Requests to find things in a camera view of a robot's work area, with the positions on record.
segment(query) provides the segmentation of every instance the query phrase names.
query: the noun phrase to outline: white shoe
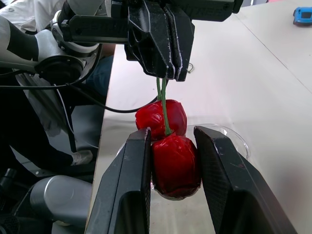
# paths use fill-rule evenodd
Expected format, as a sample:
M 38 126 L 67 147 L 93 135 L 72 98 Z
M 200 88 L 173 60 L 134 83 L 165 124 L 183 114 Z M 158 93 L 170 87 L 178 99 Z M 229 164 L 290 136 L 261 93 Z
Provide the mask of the white shoe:
M 93 154 L 90 150 L 80 150 L 72 154 L 73 163 L 71 166 L 88 164 L 93 159 Z

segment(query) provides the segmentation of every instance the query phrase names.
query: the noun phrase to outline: floor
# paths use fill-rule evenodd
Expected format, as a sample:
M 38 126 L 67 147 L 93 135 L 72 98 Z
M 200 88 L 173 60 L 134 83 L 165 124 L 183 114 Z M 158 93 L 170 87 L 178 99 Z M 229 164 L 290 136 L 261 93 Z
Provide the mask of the floor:
M 79 148 L 89 147 L 84 141 L 98 146 L 102 128 L 104 110 L 98 106 L 77 106 L 72 114 L 74 133 L 76 136 L 76 146 Z M 71 153 L 68 136 L 61 132 L 56 137 L 49 137 L 50 144 L 56 149 Z M 17 159 L 28 169 L 36 170 L 37 167 L 28 159 L 14 151 Z M 73 226 L 59 226 L 53 224 L 52 234 L 83 234 L 84 228 Z

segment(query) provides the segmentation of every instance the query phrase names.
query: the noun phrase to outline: cherry stem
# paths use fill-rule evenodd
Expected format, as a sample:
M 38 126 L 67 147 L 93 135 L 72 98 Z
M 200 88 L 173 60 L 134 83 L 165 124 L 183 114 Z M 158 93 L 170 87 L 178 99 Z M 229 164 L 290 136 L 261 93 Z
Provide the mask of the cherry stem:
M 162 111 L 164 113 L 165 119 L 165 135 L 169 136 L 172 132 L 169 127 L 169 121 L 167 116 L 167 108 L 166 108 L 166 79 L 162 79 L 162 90 L 161 90 L 161 102 L 162 102 Z
M 156 82 L 157 82 L 157 100 L 161 101 L 161 89 L 160 89 L 160 78 L 159 77 L 156 78 Z

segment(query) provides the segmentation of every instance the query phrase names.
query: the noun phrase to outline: clear plastic tray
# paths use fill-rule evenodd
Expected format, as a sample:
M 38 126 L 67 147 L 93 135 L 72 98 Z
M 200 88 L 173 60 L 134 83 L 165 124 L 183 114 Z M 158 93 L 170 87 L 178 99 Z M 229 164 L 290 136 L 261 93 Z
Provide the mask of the clear plastic tray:
M 205 128 L 210 128 L 213 130 L 216 130 L 218 132 L 221 132 L 222 134 L 226 135 L 229 139 L 231 139 L 233 145 L 235 146 L 236 150 L 247 160 L 250 159 L 250 150 L 248 148 L 248 145 L 244 141 L 244 139 L 235 131 L 232 129 L 229 129 L 227 127 L 218 125 L 218 124 L 196 124 L 196 125 L 189 125 L 187 127 L 186 131 L 186 137 L 192 140 L 192 142 L 196 145 L 195 137 L 193 134 L 193 130 L 195 126 L 202 126 Z
M 186 136 L 196 144 L 193 134 L 195 125 L 187 128 Z M 244 139 L 233 130 L 217 124 L 197 124 L 221 132 L 231 139 L 236 150 L 246 159 L 250 150 Z M 162 198 L 151 189 L 150 234 L 215 234 L 205 193 L 200 188 L 197 193 L 182 201 Z

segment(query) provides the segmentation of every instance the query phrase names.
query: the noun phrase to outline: blue object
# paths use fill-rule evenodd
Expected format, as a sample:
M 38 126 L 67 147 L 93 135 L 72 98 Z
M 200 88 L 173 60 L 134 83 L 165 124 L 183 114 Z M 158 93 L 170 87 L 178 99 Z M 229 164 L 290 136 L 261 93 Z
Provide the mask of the blue object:
M 312 24 L 312 7 L 298 7 L 293 12 L 293 23 L 296 25 Z

